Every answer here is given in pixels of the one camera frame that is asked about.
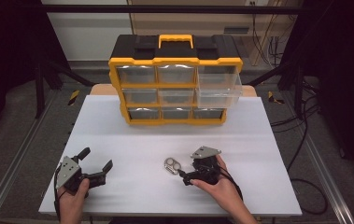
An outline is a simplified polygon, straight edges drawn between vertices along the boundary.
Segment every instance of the black curtain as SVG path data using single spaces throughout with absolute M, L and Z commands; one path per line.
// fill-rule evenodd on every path
M 322 1 L 304 1 L 325 10 L 327 4 L 319 2 Z M 298 18 L 285 60 L 293 56 L 299 40 L 306 35 L 304 28 L 313 21 L 308 17 Z M 354 160 L 354 1 L 333 1 L 314 37 L 310 40 L 312 46 L 301 52 L 304 60 L 300 65 L 305 76 L 319 78 L 319 100 L 325 117 L 340 147 Z
M 45 12 L 22 10 L 18 1 L 0 0 L 0 112 L 11 88 L 35 79 L 35 67 L 44 63 L 43 71 L 58 82 L 57 72 L 46 66 L 53 60 L 69 68 L 64 52 Z M 40 0 L 20 1 L 41 4 Z

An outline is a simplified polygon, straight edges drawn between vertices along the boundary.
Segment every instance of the gray floor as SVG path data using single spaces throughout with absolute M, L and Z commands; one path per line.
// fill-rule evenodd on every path
M 242 76 L 243 82 L 264 73 L 265 70 L 252 70 Z M 94 82 L 105 83 L 108 81 L 104 71 L 91 71 L 85 77 Z M 44 190 L 47 189 L 51 176 L 60 159 L 64 144 L 68 141 L 69 132 L 78 116 L 84 96 L 89 94 L 90 88 L 65 78 L 61 91 L 46 90 L 47 96 L 55 95 L 54 101 L 48 110 L 47 116 L 39 126 L 37 134 L 27 149 L 21 161 L 18 175 L 7 197 L 0 207 L 1 220 L 11 218 L 11 223 L 19 223 L 18 219 L 55 220 L 55 217 L 39 214 Z M 276 78 L 264 82 L 256 87 L 257 94 L 262 98 L 270 122 L 287 119 L 292 116 L 286 104 L 271 103 L 268 101 L 268 92 L 271 91 L 276 99 L 282 99 L 287 92 L 280 92 L 276 87 Z M 80 94 L 74 105 L 67 105 L 69 97 L 74 90 L 80 90 Z M 13 162 L 21 143 L 28 133 L 35 117 L 35 83 L 29 82 L 21 85 L 7 94 L 7 105 L 0 117 L 0 182 L 9 165 Z M 286 130 L 294 126 L 275 127 L 274 131 Z M 333 139 L 324 118 L 315 113 L 308 120 L 309 134 L 313 138 L 320 156 L 328 166 L 330 173 L 340 189 L 344 200 L 354 217 L 354 161 L 341 159 L 338 145 Z M 285 164 L 288 164 L 296 151 L 301 134 L 298 128 L 283 133 L 275 133 L 276 141 Z M 290 170 L 291 178 L 303 178 L 321 186 L 316 170 L 307 156 L 306 148 L 303 148 Z M 320 194 L 306 184 L 293 183 L 296 189 L 299 203 L 308 210 L 318 211 L 324 205 Z M 94 220 L 107 220 L 104 217 L 95 217 Z M 263 223 L 270 223 L 271 218 L 262 217 Z M 276 223 L 339 223 L 333 207 L 319 216 L 304 212 L 301 217 L 278 217 Z

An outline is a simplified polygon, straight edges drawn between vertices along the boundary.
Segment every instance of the aluminum rail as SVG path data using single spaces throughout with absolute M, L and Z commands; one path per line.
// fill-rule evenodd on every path
M 50 95 L 48 101 L 46 103 L 46 108 L 42 115 L 35 119 L 28 134 L 25 136 L 24 140 L 22 141 L 17 154 L 14 156 L 13 161 L 11 162 L 10 166 L 8 167 L 4 177 L 0 182 L 0 208 L 7 197 L 8 192 L 10 191 L 14 180 L 17 178 L 17 174 L 21 168 L 22 160 L 24 159 L 24 155 L 28 151 L 29 146 L 31 145 L 37 130 L 39 129 L 43 119 L 46 117 L 46 114 L 51 107 L 52 102 L 56 98 L 58 92 L 57 91 L 50 91 Z

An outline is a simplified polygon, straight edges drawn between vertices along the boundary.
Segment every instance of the metal frame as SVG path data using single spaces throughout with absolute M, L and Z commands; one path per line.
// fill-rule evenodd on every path
M 302 8 L 302 7 L 230 7 L 230 6 L 120 6 L 120 5 L 112 5 L 112 6 L 98 6 L 98 5 L 21 5 L 20 7 L 23 10 L 39 10 L 42 12 L 50 12 L 50 13 L 203 13 L 203 14 L 277 14 L 277 15 L 303 15 L 303 14 L 311 14 L 315 13 L 318 10 L 314 8 Z M 302 48 L 302 45 L 307 41 L 302 41 L 299 49 Z M 34 58 L 44 58 L 43 52 L 35 52 L 33 55 Z M 288 72 L 293 69 L 293 66 L 298 62 L 294 60 L 293 62 L 285 62 L 281 64 L 278 68 L 270 71 L 269 73 L 259 77 L 252 82 L 248 83 L 248 85 L 256 86 L 262 81 L 266 79 L 278 75 L 281 72 Z M 86 82 L 86 80 L 80 79 L 78 75 L 73 74 L 68 69 L 63 69 L 62 67 L 57 66 L 56 62 L 45 62 L 47 66 L 55 67 L 55 69 L 65 72 L 70 77 L 73 77 L 77 81 L 85 85 L 91 85 L 90 81 Z M 42 85 L 42 74 L 40 65 L 36 68 L 36 84 Z M 14 182 L 14 179 L 17 176 L 19 168 L 21 166 L 21 161 L 25 152 L 27 151 L 35 133 L 40 126 L 41 121 L 46 115 L 47 109 L 51 105 L 51 101 L 53 97 L 50 97 L 49 104 L 45 107 L 43 104 L 44 100 L 42 99 L 44 96 L 41 93 L 38 93 L 38 102 L 40 103 L 40 110 L 44 110 L 45 113 L 41 114 L 41 112 L 36 114 L 36 117 L 39 118 L 33 124 L 31 131 L 28 133 L 26 139 L 22 142 L 21 148 L 19 149 L 18 154 L 14 158 L 12 164 L 10 165 L 7 173 L 4 176 L 4 179 L 0 183 L 0 207 L 7 196 L 8 191 L 11 189 L 11 186 Z M 308 140 L 307 144 L 311 144 L 314 146 L 311 138 Z M 310 147 L 310 158 L 315 164 L 316 169 L 319 172 L 319 177 L 321 179 L 322 184 L 324 185 L 328 197 L 330 197 L 331 204 L 333 206 L 334 212 L 336 213 L 339 221 L 341 223 L 354 223 L 354 219 L 352 215 L 349 213 L 349 210 L 344 202 L 343 197 L 338 191 L 337 186 L 334 184 L 329 171 L 327 170 L 325 164 L 323 163 L 320 155 L 318 154 L 315 147 Z

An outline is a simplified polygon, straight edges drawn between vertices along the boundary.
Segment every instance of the wall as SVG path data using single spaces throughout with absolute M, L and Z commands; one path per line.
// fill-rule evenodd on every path
M 125 0 L 42 0 L 46 4 L 127 5 Z M 48 13 L 68 61 L 107 61 L 119 35 L 132 33 L 129 14 Z

